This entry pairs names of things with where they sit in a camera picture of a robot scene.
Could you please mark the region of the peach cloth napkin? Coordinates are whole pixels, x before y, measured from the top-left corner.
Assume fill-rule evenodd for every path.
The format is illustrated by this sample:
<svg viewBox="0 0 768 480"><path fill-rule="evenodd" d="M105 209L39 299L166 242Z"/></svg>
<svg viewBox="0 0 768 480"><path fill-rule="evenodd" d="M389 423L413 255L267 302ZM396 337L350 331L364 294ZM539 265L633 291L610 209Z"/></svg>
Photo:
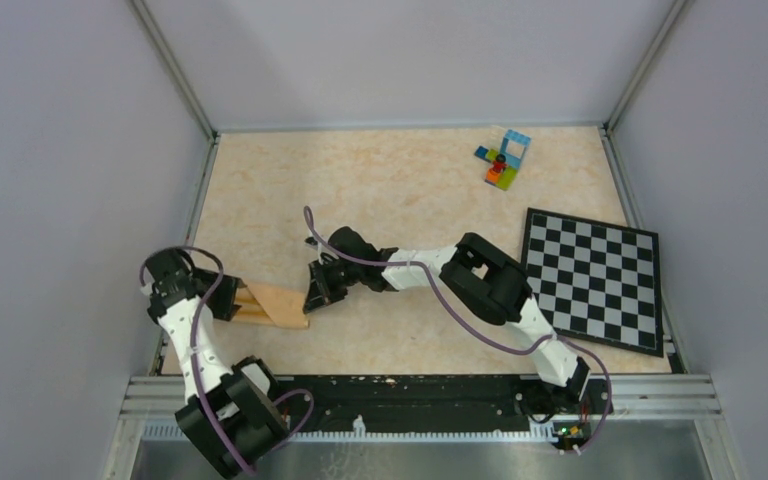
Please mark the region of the peach cloth napkin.
<svg viewBox="0 0 768 480"><path fill-rule="evenodd" d="M239 288L234 304L238 306L231 322L302 330L309 327L303 312L306 294L269 284L249 283Z"/></svg>

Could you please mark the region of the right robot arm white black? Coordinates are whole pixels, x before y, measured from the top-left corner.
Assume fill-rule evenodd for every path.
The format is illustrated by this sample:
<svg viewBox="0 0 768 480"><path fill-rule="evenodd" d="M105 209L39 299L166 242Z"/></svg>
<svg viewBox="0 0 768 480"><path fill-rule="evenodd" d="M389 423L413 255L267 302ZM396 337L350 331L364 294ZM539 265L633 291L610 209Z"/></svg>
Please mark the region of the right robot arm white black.
<svg viewBox="0 0 768 480"><path fill-rule="evenodd" d="M454 245L432 250L377 249L344 226L327 241L311 235L305 243L318 257L308 265L304 313L344 300L356 284L375 292L445 285L478 319L520 333L554 409L572 412L586 400L589 366L558 339L523 265L480 235L467 233Z"/></svg>

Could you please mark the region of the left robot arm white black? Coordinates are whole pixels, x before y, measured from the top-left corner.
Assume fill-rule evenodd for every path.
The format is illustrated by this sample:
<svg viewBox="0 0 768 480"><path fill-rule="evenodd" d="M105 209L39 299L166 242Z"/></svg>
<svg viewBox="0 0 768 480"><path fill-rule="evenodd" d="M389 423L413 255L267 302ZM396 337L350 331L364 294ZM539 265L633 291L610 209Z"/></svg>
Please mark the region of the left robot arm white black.
<svg viewBox="0 0 768 480"><path fill-rule="evenodd" d="M184 381L184 405L175 420L223 478L252 476L256 462L290 435L276 408L281 388L256 357L234 365L222 359L208 301L227 280L223 271L197 269L191 251L163 248L139 271L147 313L166 333Z"/></svg>

